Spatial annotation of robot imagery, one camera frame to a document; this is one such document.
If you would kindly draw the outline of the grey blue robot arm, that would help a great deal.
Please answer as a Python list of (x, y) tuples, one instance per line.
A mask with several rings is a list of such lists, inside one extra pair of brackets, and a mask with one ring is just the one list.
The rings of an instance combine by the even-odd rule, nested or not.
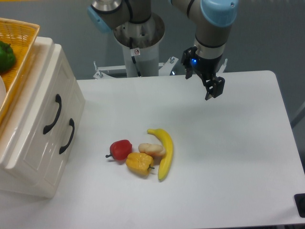
[[(91, 21), (101, 32), (112, 31), (123, 49), (129, 77), (159, 74), (159, 43), (165, 25), (152, 12), (149, 0), (94, 0), (87, 8)], [(237, 15), (236, 0), (172, 0), (195, 25), (193, 45), (181, 58), (185, 77), (200, 77), (206, 99), (223, 93), (225, 80), (216, 75), (232, 24)]]

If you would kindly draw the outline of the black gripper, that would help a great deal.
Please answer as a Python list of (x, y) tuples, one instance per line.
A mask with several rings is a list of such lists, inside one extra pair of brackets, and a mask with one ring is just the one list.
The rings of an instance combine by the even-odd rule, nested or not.
[(197, 47), (193, 46), (183, 52), (181, 65), (185, 68), (185, 78), (189, 79), (195, 72), (202, 80), (206, 88), (205, 100), (216, 98), (223, 93), (225, 79), (216, 76), (218, 64), (222, 54), (213, 59), (206, 59), (196, 54)]

